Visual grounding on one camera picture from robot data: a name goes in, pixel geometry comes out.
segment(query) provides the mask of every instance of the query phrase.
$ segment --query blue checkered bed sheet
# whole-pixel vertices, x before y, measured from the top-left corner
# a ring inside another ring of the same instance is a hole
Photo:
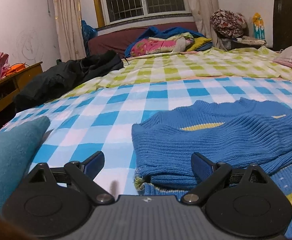
[[[18,113],[1,131],[46,115],[51,120],[50,134],[31,168],[40,162],[60,167],[101,150],[105,166],[95,182],[115,196],[136,195],[132,124],[145,121],[157,111],[189,106],[196,100],[221,103],[241,97],[277,101],[292,108],[292,82],[229,77],[102,88]]]

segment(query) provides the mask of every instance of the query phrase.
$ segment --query maroon headboard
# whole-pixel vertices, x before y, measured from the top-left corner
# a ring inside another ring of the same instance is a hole
[[[163,31],[172,27],[183,27],[197,32],[195,22],[165,23],[154,25]],[[150,26],[129,28],[112,33],[97,36],[88,41],[88,47],[91,54],[102,54],[113,49],[121,57],[124,56],[126,48],[133,43]]]

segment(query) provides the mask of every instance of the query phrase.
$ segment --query black circular cover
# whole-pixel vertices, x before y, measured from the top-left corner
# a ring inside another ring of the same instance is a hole
[[[80,227],[90,213],[82,193],[65,187],[17,189],[3,206],[6,220],[37,238],[66,235]]]
[[[250,182],[214,193],[206,203],[206,214],[227,233],[265,238],[285,233],[292,207],[279,189]]]

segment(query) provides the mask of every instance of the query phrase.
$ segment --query wooden window trim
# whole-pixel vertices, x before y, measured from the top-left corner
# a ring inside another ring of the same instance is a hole
[[[101,0],[94,0],[94,5],[95,5],[95,11],[96,11],[96,18],[97,18],[97,23],[98,27],[104,27],[105,26],[105,21],[104,21],[104,15],[103,15],[103,10],[102,10],[102,2]]]

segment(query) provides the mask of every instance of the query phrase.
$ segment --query teal pillow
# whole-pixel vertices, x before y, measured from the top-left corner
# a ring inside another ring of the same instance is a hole
[[[49,126],[50,120],[42,116],[0,132],[0,211],[27,172]]]

